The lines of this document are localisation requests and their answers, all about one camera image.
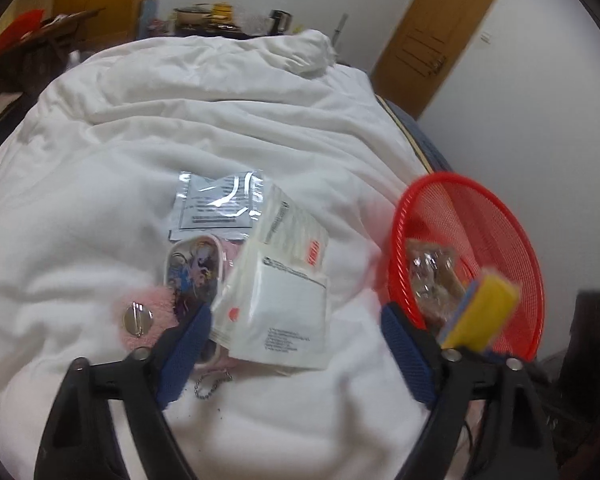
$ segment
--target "white bed sheet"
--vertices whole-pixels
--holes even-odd
[[[366,75],[308,31],[104,51],[0,148],[0,459],[18,480],[69,362],[125,355],[110,306],[160,282],[178,172],[250,168],[330,234],[333,359],[292,377],[239,368],[208,401],[190,387],[166,412],[173,433],[201,480],[394,478],[426,411],[382,339],[378,290],[394,204],[425,171]]]

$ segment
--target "bundled white cloth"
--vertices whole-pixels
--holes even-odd
[[[368,78],[326,37],[144,40],[69,70],[0,148],[0,459],[33,476],[69,362],[119,360],[112,318],[160,283],[178,172],[258,168],[329,232],[333,357],[236,372],[166,412],[201,479],[393,479],[426,412],[378,328],[394,204],[424,173]],[[123,412],[116,425],[132,478]]]

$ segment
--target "white blanket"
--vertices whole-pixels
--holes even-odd
[[[208,401],[189,387],[171,429],[201,480],[394,478],[426,411],[378,313],[394,204],[424,168],[368,78],[309,31],[106,50],[51,83],[0,148],[0,459],[18,480],[69,362],[124,357],[111,305],[160,283],[178,172],[251,168],[330,234],[333,359],[292,377],[247,365]]]

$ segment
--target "blue gripper pad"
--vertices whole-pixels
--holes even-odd
[[[193,370],[193,365],[200,357],[206,340],[209,339],[211,319],[209,306],[201,306],[173,352],[165,361],[160,371],[160,382],[155,396],[161,410],[164,410],[167,404],[177,400],[182,394],[189,374]]]
[[[418,402],[432,406],[438,397],[433,371],[389,306],[382,308],[380,329],[411,395]]]

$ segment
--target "red logo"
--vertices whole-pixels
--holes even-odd
[[[311,240],[309,244],[309,254],[306,257],[306,262],[314,266],[316,261],[318,261],[318,254],[320,254],[320,244],[318,240]]]

